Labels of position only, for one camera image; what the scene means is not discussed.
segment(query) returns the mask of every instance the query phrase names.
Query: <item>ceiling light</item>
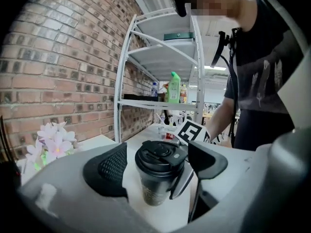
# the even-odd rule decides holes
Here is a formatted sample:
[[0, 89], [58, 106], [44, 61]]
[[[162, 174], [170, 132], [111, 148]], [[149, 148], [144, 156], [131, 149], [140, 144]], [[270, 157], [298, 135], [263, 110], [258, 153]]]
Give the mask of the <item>ceiling light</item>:
[[211, 70], [225, 71], [227, 68], [226, 68], [226, 67], [214, 67], [214, 68], [211, 68], [210, 66], [204, 66], [204, 69], [211, 69]]

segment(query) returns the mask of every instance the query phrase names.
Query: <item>pink flower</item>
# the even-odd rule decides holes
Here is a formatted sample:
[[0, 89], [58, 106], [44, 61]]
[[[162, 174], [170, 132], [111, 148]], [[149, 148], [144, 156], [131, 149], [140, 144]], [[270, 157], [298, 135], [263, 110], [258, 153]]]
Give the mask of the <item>pink flower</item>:
[[60, 128], [59, 132], [61, 133], [64, 141], [75, 142], [77, 139], [74, 138], [75, 134], [73, 131], [67, 132], [64, 128]]
[[52, 124], [47, 123], [45, 126], [40, 126], [40, 131], [37, 132], [38, 136], [41, 136], [43, 140], [53, 139], [55, 133], [57, 132], [57, 127], [52, 126]]
[[54, 141], [46, 139], [45, 144], [48, 147], [47, 163], [50, 163], [56, 158], [65, 156], [65, 152], [72, 148], [72, 144], [70, 142], [63, 142], [63, 137], [60, 132], [56, 132]]
[[26, 157], [29, 161], [35, 163], [41, 156], [42, 153], [42, 143], [39, 142], [38, 138], [35, 141], [35, 147], [33, 145], [27, 146], [27, 151], [30, 153], [26, 154]]
[[64, 126], [66, 125], [67, 122], [61, 122], [61, 123], [55, 123], [53, 122], [53, 126], [56, 126], [57, 127], [57, 130], [60, 131], [60, 129], [63, 129]]

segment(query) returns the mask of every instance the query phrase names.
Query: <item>black tumbler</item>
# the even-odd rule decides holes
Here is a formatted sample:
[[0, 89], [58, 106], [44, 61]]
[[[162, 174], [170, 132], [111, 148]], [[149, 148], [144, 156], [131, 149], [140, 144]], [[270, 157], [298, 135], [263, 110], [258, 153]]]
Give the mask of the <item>black tumbler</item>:
[[136, 152], [135, 162], [140, 174], [145, 202], [158, 206], [172, 192], [184, 169], [187, 153], [176, 145], [161, 141], [146, 141]]

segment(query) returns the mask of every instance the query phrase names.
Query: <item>cleaning bottle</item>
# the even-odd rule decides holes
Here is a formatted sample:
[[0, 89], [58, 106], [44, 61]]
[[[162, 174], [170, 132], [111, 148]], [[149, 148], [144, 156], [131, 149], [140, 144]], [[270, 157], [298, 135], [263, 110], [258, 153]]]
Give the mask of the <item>cleaning bottle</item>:
[[172, 72], [172, 79], [169, 82], [169, 103], [179, 103], [180, 98], [180, 77]]
[[187, 88], [185, 84], [180, 88], [180, 102], [187, 103]]

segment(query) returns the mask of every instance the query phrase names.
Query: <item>person's arm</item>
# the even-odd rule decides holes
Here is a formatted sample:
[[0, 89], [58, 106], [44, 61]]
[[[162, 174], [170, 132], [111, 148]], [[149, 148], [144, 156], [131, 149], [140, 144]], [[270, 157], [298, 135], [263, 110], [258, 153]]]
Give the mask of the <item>person's arm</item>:
[[210, 141], [214, 140], [231, 123], [233, 117], [233, 108], [234, 100], [224, 98], [223, 102], [216, 109], [209, 121], [207, 130], [210, 133]]
[[225, 16], [238, 22], [243, 31], [249, 31], [257, 18], [256, 0], [192, 0], [199, 15]]

